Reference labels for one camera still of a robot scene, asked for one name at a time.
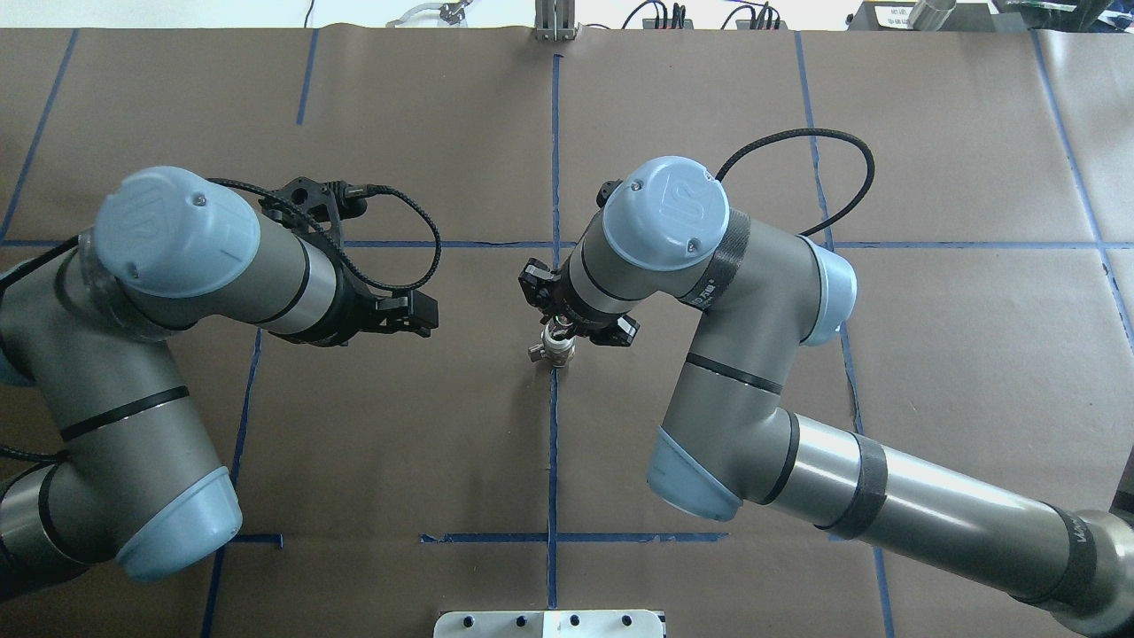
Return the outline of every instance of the gray robot arm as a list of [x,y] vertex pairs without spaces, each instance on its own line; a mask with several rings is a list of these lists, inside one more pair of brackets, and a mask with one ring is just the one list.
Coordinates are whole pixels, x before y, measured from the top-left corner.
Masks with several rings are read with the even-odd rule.
[[1134,530],[1067,512],[779,407],[801,344],[850,314],[854,271],[728,205],[701,164],[659,158],[608,182],[562,267],[532,260],[521,284],[562,366],[575,337],[629,346],[654,291],[704,314],[651,459],[650,487],[726,521],[743,501],[802,518],[1008,593],[1085,636],[1134,631]]
[[0,381],[40,389],[67,454],[0,484],[0,601],[110,559],[155,580],[236,535],[228,470],[167,338],[210,314],[315,346],[437,327],[432,298],[370,294],[320,240],[158,167],[107,197],[93,228],[3,278]]

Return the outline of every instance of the white background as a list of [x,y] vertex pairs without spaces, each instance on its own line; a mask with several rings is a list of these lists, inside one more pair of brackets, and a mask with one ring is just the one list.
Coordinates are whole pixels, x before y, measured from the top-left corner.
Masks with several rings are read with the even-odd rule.
[[[315,0],[312,25],[350,23],[386,26],[422,0]],[[640,0],[576,0],[576,20],[619,27]],[[697,28],[720,28],[735,2],[688,0],[687,17]],[[779,0],[773,1],[793,29],[841,31],[847,14],[854,14],[860,0]],[[301,27],[308,0],[0,0],[0,27]],[[468,26],[532,26],[534,0],[473,0],[466,9]],[[736,17],[747,17],[747,11]],[[641,17],[652,17],[653,9],[638,11],[632,27],[641,28]],[[407,26],[448,26],[437,12],[422,14]]]

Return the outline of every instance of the white metal plate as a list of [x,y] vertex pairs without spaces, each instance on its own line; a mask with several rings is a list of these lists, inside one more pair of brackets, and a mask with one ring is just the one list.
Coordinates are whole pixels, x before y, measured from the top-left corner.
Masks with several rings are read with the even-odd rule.
[[648,610],[449,612],[433,638],[666,638],[663,618]]

